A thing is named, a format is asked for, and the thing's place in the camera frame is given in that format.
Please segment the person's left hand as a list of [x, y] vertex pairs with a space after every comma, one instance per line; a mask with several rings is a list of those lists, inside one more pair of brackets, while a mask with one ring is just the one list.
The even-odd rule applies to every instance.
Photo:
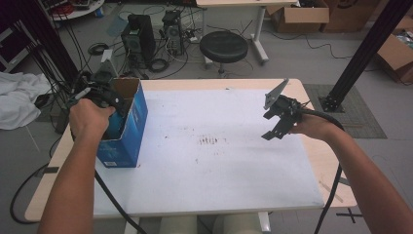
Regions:
[[80, 99], [70, 108], [69, 124], [76, 140], [99, 143], [115, 112], [112, 106], [101, 108], [87, 98]]

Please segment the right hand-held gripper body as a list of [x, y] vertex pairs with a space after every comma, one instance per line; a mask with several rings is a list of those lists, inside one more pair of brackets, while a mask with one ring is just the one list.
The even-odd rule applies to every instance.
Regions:
[[286, 97], [282, 94], [283, 89], [288, 84], [289, 79], [285, 78], [271, 92], [265, 95], [264, 109], [278, 110], [280, 119], [291, 118], [294, 124], [302, 121], [302, 104], [295, 98]]

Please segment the open brown cardboard box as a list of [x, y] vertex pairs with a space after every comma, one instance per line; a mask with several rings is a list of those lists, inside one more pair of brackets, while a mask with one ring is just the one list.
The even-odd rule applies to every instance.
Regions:
[[314, 8], [268, 6], [266, 12], [279, 33], [314, 33], [329, 23], [329, 10], [322, 5]]

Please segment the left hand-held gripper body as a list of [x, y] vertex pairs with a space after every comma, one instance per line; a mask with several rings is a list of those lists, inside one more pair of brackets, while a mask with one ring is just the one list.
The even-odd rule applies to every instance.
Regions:
[[126, 101], [114, 88], [116, 77], [117, 72], [110, 59], [103, 61], [95, 73], [81, 71], [73, 84], [73, 103], [81, 98], [88, 98], [99, 107], [113, 106], [117, 113], [124, 117]]

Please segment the large black computer tower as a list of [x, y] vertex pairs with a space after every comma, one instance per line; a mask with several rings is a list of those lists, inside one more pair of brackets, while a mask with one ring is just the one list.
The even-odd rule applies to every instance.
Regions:
[[148, 15], [128, 15], [128, 24], [121, 33], [126, 51], [148, 64], [155, 54], [156, 42], [151, 18]]

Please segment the large brown cardboard box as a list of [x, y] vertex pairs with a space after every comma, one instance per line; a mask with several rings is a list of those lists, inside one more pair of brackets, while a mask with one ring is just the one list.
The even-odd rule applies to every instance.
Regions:
[[323, 0], [329, 9], [329, 22], [320, 27], [324, 33], [358, 32], [373, 15], [380, 0]]

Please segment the black metal post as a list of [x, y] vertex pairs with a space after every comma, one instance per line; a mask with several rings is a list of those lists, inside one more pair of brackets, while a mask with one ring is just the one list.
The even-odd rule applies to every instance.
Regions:
[[336, 112], [373, 56], [384, 45], [408, 10], [413, 0], [389, 0], [376, 19], [337, 83], [319, 102], [325, 112]]

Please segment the small black computer tower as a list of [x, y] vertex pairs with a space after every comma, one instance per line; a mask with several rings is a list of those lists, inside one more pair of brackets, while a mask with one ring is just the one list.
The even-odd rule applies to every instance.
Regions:
[[183, 39], [181, 29], [181, 12], [167, 10], [162, 18], [163, 32], [167, 40], [167, 51], [173, 56], [183, 55]]

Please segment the grey floor mat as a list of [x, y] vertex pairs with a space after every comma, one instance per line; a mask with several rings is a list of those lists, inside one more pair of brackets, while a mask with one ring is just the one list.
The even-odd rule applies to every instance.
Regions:
[[[324, 111], [321, 100], [332, 88], [332, 85], [304, 84], [304, 89], [316, 111]], [[352, 87], [339, 107], [327, 112], [327, 115], [339, 121], [353, 138], [387, 137], [356, 87]]]

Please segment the black round stool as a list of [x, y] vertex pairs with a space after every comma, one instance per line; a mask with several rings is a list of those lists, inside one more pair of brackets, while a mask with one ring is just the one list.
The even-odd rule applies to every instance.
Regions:
[[219, 63], [218, 74], [224, 76], [224, 65], [244, 59], [248, 53], [248, 44], [239, 34], [231, 31], [213, 31], [200, 42], [202, 54]]

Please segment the round white table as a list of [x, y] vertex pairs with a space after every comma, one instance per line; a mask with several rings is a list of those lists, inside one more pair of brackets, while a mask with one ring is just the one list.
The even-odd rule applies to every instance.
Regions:
[[64, 7], [58, 7], [52, 13], [53, 20], [72, 20], [94, 13], [98, 18], [103, 16], [102, 6], [104, 0], [88, 0], [88, 7], [72, 6], [68, 12], [64, 11]]

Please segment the white-legged wooden table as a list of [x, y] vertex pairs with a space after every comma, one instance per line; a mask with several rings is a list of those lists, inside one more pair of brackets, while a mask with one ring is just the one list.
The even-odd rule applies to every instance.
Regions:
[[206, 10], [212, 7], [238, 7], [238, 6], [257, 6], [257, 20], [255, 31], [249, 36], [252, 46], [257, 52], [258, 61], [265, 64], [269, 58], [260, 42], [262, 25], [267, 6], [286, 6], [296, 2], [296, 0], [196, 0], [197, 6], [203, 11], [203, 34], [206, 34]]

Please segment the white cloth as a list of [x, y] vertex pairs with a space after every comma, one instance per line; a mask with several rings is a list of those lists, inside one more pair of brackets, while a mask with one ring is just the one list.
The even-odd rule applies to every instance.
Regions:
[[14, 130], [34, 121], [41, 110], [36, 99], [51, 92], [44, 74], [0, 72], [0, 130]]

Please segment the blue cardboard box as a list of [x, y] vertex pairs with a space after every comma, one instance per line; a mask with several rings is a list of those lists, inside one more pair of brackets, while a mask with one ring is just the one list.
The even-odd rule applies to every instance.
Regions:
[[97, 158], [106, 168], [134, 168], [148, 114], [141, 81], [137, 78], [114, 79], [110, 95], [110, 105], [116, 111], [109, 117]]

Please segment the person's right hand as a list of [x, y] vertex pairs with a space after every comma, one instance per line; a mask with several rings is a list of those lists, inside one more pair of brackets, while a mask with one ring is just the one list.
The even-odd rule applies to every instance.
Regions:
[[328, 141], [343, 131], [331, 122], [314, 115], [304, 114], [302, 121], [295, 124], [289, 131], [291, 134], [302, 134], [307, 137]]

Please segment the cardboard box with contents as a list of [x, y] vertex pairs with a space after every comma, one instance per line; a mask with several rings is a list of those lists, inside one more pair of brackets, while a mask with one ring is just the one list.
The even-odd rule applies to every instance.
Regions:
[[413, 83], [413, 17], [404, 17], [377, 55], [397, 81]]

